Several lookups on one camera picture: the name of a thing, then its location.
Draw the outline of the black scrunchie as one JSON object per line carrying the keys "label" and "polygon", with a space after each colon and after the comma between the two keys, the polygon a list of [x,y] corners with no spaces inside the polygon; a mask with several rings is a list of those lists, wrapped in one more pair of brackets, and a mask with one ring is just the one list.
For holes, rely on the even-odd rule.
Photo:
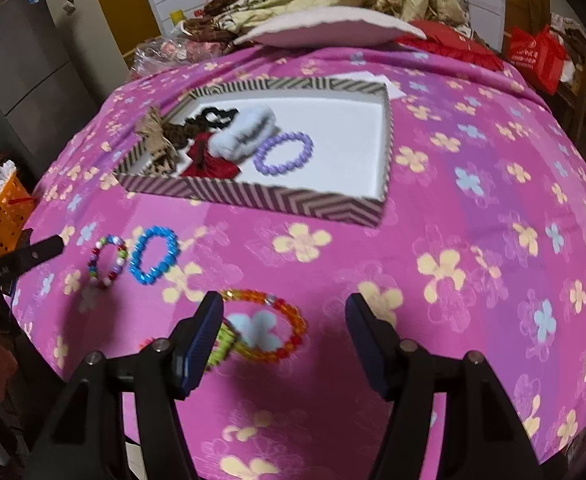
{"label": "black scrunchie", "polygon": [[215,106],[202,108],[197,115],[188,117],[183,126],[187,131],[200,133],[204,131],[221,130],[227,128],[239,114],[236,108],[222,110]]}

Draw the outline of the striped white jewelry box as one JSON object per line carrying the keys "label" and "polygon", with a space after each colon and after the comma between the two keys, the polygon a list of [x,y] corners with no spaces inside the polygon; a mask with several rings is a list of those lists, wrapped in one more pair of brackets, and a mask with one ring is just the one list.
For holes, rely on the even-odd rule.
{"label": "striped white jewelry box", "polygon": [[377,226],[389,194],[393,122],[384,84],[333,78],[231,81],[195,88],[167,110],[181,122],[204,107],[266,105],[276,131],[238,162],[233,180],[183,178],[179,151],[171,174],[152,174],[152,156],[138,141],[113,171],[127,191]]}

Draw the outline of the orange plastic basket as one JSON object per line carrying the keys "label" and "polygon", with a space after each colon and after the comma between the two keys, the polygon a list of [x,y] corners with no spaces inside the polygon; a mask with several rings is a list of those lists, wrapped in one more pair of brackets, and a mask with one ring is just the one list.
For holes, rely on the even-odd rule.
{"label": "orange plastic basket", "polygon": [[0,257],[16,249],[35,206],[35,198],[24,188],[15,171],[0,191]]}

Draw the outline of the grey refrigerator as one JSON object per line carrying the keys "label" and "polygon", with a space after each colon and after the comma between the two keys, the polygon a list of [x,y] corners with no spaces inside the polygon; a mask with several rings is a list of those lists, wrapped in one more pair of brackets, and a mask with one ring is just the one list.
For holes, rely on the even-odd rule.
{"label": "grey refrigerator", "polygon": [[96,114],[46,0],[0,3],[0,148],[36,178]]}

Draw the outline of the pink floral bed sheet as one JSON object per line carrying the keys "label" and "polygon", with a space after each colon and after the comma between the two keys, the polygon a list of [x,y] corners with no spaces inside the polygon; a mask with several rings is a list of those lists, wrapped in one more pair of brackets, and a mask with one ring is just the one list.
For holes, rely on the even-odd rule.
{"label": "pink floral bed sheet", "polygon": [[[375,228],[135,194],[115,166],[151,105],[233,80],[370,72],[398,82],[389,195]],[[344,48],[251,48],[117,88],[36,188],[35,238],[66,249],[16,285],[20,326],[62,376],[89,351],[134,353],[209,290],[299,308],[276,363],[233,354],[178,411],[208,479],[363,479],[389,406],[367,384],[344,304],[430,352],[477,350],[540,460],[586,431],[586,163],[512,68]]]}

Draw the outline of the red fabric scrunchie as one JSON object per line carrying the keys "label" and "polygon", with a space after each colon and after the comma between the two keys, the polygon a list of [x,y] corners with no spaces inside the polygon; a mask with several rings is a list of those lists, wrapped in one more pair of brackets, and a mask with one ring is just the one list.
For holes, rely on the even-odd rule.
{"label": "red fabric scrunchie", "polygon": [[213,156],[208,149],[212,132],[201,132],[194,137],[186,155],[190,164],[180,174],[183,178],[214,178],[233,180],[241,174],[240,168],[230,160]]}

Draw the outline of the light blue fluffy scrunchie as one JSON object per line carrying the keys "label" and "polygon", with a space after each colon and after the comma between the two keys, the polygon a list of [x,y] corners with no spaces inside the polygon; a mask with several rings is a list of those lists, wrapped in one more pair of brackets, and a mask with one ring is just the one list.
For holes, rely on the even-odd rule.
{"label": "light blue fluffy scrunchie", "polygon": [[276,115],[266,105],[240,110],[230,125],[208,140],[208,153],[229,162],[253,155],[276,131]]}

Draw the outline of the clear plastic bag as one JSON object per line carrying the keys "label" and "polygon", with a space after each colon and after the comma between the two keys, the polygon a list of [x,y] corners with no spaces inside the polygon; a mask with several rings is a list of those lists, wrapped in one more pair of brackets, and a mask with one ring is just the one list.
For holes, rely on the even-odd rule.
{"label": "clear plastic bag", "polygon": [[228,42],[194,41],[181,32],[141,42],[130,55],[130,80],[141,79],[179,66],[212,61],[231,50]]}

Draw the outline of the red shopping bag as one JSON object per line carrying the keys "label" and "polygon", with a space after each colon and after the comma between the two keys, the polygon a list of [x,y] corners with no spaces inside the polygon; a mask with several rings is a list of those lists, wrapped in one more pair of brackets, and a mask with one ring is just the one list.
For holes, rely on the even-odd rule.
{"label": "red shopping bag", "polygon": [[535,35],[513,27],[506,58],[528,84],[552,96],[558,88],[568,56],[547,25]]}

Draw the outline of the white pink pillow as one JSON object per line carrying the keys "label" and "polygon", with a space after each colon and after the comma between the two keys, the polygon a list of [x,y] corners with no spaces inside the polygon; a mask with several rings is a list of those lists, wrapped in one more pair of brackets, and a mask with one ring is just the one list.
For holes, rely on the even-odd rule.
{"label": "white pink pillow", "polygon": [[281,14],[233,40],[277,48],[376,47],[424,32],[395,16],[353,6],[324,6]]}

